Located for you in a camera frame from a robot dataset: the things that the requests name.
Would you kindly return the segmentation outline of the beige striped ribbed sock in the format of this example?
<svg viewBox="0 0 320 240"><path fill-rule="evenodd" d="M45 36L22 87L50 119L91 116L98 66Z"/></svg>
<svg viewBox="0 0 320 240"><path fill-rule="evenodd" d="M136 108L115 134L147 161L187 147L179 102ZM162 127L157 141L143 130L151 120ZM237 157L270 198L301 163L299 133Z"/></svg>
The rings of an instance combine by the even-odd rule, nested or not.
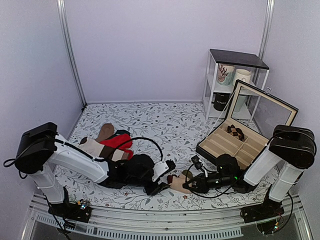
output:
<svg viewBox="0 0 320 240"><path fill-rule="evenodd" d="M175 191L178 191L180 193L184 194L191 194L191 192L183 187L183 184L185 183L187 178L187 181L193 178L193 174L190 171L183 170L179 175L168 175L167 176L167 184L169 187Z"/></svg>

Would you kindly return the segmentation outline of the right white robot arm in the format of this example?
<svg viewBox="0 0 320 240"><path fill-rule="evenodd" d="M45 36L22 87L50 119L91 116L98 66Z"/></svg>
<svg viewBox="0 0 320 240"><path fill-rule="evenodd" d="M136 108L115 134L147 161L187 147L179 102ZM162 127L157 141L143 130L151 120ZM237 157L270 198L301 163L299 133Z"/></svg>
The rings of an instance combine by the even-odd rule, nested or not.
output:
<svg viewBox="0 0 320 240"><path fill-rule="evenodd" d="M200 197L204 197L210 189L221 187L247 194L257 187L273 167L283 162L278 178L266 193L268 200L258 208L262 218L269 218L278 210L278 203L298 182L303 172L313 165L316 154L315 135L311 130L277 125L270 140L246 169L241 170L236 158L225 153L216 159L216 172L203 170L197 176L186 179L182 187Z"/></svg>

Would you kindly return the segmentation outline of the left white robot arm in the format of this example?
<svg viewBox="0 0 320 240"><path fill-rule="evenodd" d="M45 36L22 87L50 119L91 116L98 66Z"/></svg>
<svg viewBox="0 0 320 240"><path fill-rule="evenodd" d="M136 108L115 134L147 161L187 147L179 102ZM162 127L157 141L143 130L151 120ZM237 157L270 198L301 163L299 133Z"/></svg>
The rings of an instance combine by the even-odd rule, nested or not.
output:
<svg viewBox="0 0 320 240"><path fill-rule="evenodd" d="M15 166L20 174L31 177L63 217L74 213L74 205L68 201L68 191L58 182L49 163L75 171L105 188L139 186L147 195L154 196L169 187L160 178L174 170L175 163L164 159L154 162L146 154L123 158L120 148L132 143L132 138L111 149L94 139L75 146L57 128L55 123L47 122L24 132L16 157L5 160L3 166Z"/></svg>

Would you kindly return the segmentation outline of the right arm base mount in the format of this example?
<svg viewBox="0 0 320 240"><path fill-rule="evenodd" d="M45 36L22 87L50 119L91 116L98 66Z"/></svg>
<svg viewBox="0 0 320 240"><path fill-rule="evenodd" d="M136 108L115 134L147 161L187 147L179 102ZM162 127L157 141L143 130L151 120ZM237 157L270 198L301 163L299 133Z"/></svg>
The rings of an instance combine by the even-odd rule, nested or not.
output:
<svg viewBox="0 0 320 240"><path fill-rule="evenodd" d="M274 202L267 197L265 197L263 203L261 204L243 207L240 210L240 216L243 218L245 223L278 217L278 219L274 220L273 225L271 225L270 222L263 222L257 225L257 229L262 235L274 235L275 233L280 232L289 223L293 214L294 200L290 193L287 195L291 202L290 213L287 220L284 220L283 217L285 211L282 202Z"/></svg>

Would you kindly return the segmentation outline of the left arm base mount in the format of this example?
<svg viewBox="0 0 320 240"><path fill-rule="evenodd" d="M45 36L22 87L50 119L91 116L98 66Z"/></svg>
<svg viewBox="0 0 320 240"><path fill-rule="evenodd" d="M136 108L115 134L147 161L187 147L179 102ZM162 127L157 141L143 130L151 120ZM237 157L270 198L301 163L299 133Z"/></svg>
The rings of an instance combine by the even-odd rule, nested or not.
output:
<svg viewBox="0 0 320 240"><path fill-rule="evenodd" d="M92 208L87 200L79 200L77 202L69 201L69 193L64 187L64 199L62 203L49 203L48 213L58 216L64 220L74 220L78 222L88 223L91 217Z"/></svg>

